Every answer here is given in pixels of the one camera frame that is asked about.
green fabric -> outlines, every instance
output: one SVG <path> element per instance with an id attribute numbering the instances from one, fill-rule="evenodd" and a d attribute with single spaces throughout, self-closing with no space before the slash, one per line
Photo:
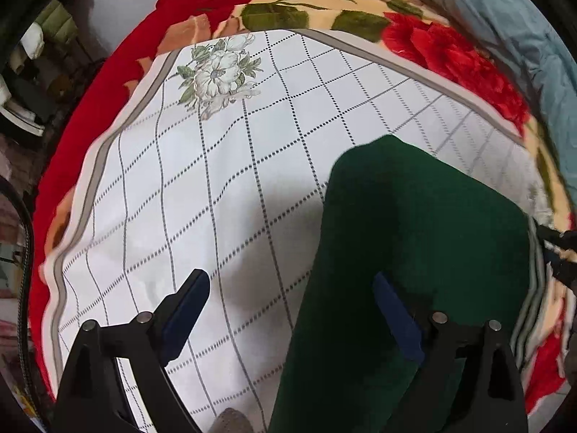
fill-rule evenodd
<path id="1" fill-rule="evenodd" d="M 36 18 L 46 39 L 60 44 L 68 44 L 78 34 L 78 27 L 72 16 L 58 0 L 52 0 Z"/>
<path id="2" fill-rule="evenodd" d="M 510 334 L 529 287 L 526 215 L 393 136 L 346 152 L 331 172 L 269 433 L 386 424 L 417 366 L 374 303 L 379 271 L 405 303 L 463 324 L 497 319 Z"/>

blanket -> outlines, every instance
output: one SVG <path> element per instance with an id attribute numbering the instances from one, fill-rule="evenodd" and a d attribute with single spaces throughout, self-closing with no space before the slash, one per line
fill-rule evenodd
<path id="1" fill-rule="evenodd" d="M 514 126 L 513 131 L 517 131 L 517 136 L 522 138 L 525 148 L 534 158 L 547 197 L 547 206 L 541 207 L 542 210 L 547 209 L 542 214 L 543 219 L 558 229 L 569 228 L 569 202 L 553 157 L 546 146 L 546 135 L 542 127 L 526 110 L 522 98 L 499 74 L 483 50 L 472 50 L 469 42 L 456 31 L 450 30 L 448 19 L 425 2 L 159 0 L 157 10 L 127 38 L 97 77 L 71 119 L 61 147 L 40 184 L 35 214 L 38 252 L 35 257 L 36 271 L 30 310 L 31 330 L 36 345 L 41 345 L 40 318 L 48 299 L 46 287 L 38 280 L 37 269 L 41 268 L 44 256 L 59 243 L 66 228 L 73 185 L 89 143 L 112 122 L 126 102 L 123 85 L 133 91 L 138 78 L 150 68 L 155 56 L 215 37 L 273 27 L 344 30 L 472 89 L 494 106 L 503 118 L 509 119 Z M 482 89 L 474 89 L 472 78 L 466 76 L 466 63 L 471 62 L 483 68 L 483 75 L 475 78 L 475 81 L 482 81 L 477 83 Z M 501 91 L 502 96 L 495 94 L 491 83 L 506 87 Z M 564 288 L 547 291 L 547 307 L 554 311 L 550 311 L 548 322 L 543 326 L 542 340 L 559 318 L 560 308 L 563 307 L 560 301 L 565 295 Z M 39 358 L 38 361 L 42 369 L 43 359 Z"/>
<path id="2" fill-rule="evenodd" d="M 211 276 L 209 301 L 167 373 L 201 428 L 232 407 L 266 429 L 332 165 L 384 134 L 552 219 L 530 152 L 497 110 L 358 36 L 273 30 L 157 57 L 88 151 L 44 265 L 53 391 L 84 320 L 152 310 L 198 267 Z M 515 336 L 520 369 L 543 330 L 546 276 L 533 282 Z M 120 370 L 139 427 L 152 431 L 129 365 Z"/>

red fabric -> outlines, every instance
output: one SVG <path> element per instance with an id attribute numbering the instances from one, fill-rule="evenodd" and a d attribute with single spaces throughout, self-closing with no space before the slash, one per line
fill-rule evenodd
<path id="1" fill-rule="evenodd" d="M 415 16 L 384 13 L 391 23 L 382 39 L 394 53 L 475 93 L 512 122 L 519 134 L 529 120 L 523 97 L 489 60 L 453 27 L 424 24 Z"/>
<path id="2" fill-rule="evenodd" d="M 48 287 L 38 276 L 44 262 L 44 241 L 57 205 L 76 184 L 84 155 L 90 144 L 108 128 L 128 101 L 123 84 L 140 79 L 142 70 L 136 62 L 143 57 L 154 58 L 158 44 L 172 24 L 192 15 L 207 13 L 211 29 L 226 20 L 235 5 L 250 0 L 158 0 L 157 9 L 149 14 L 120 44 L 103 65 L 90 88 L 77 106 L 62 135 L 56 153 L 38 186 L 34 212 L 34 272 L 30 288 L 29 319 L 32 340 L 37 347 L 36 361 L 50 390 L 41 349 L 41 321 L 48 303 Z"/>
<path id="3" fill-rule="evenodd" d="M 558 365 L 558 358 L 561 354 L 561 334 L 563 333 L 564 319 L 565 306 L 563 306 L 563 310 L 559 314 L 555 329 L 537 348 L 535 366 L 525 391 L 525 411 L 527 414 L 535 408 L 539 399 L 557 392 L 565 382 L 565 378 L 559 376 Z"/>

metal screw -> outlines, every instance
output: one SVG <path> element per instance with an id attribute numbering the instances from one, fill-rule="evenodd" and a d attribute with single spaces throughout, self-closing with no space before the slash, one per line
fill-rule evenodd
<path id="1" fill-rule="evenodd" d="M 434 312 L 433 313 L 433 320 L 437 323 L 437 324 L 444 324 L 445 322 L 447 322 L 449 320 L 449 318 L 446 316 L 446 314 L 444 312 Z"/>
<path id="2" fill-rule="evenodd" d="M 136 316 L 136 320 L 141 324 L 145 324 L 152 319 L 152 313 L 150 311 L 143 311 Z"/>
<path id="3" fill-rule="evenodd" d="M 85 330 L 86 332 L 90 332 L 95 327 L 96 327 L 96 321 L 94 319 L 89 319 L 84 324 L 82 324 L 82 330 Z"/>
<path id="4" fill-rule="evenodd" d="M 491 319 L 489 321 L 489 327 L 495 332 L 499 332 L 501 330 L 501 323 L 498 320 Z"/>

black cable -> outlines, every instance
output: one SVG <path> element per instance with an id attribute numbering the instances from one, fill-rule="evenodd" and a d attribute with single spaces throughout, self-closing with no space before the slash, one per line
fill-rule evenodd
<path id="1" fill-rule="evenodd" d="M 4 177 L 0 176 L 0 194 L 4 195 L 12 204 L 24 228 L 24 252 L 22 254 L 22 283 L 18 295 L 18 354 L 20 358 L 20 368 L 24 378 L 24 388 L 32 407 L 41 420 L 44 429 L 48 429 L 48 421 L 40 407 L 40 400 L 36 392 L 36 387 L 32 380 L 32 364 L 30 352 L 28 351 L 28 297 L 30 296 L 30 283 L 32 278 L 32 260 L 34 258 L 34 231 L 32 220 L 24 201 L 18 195 L 12 184 Z"/>

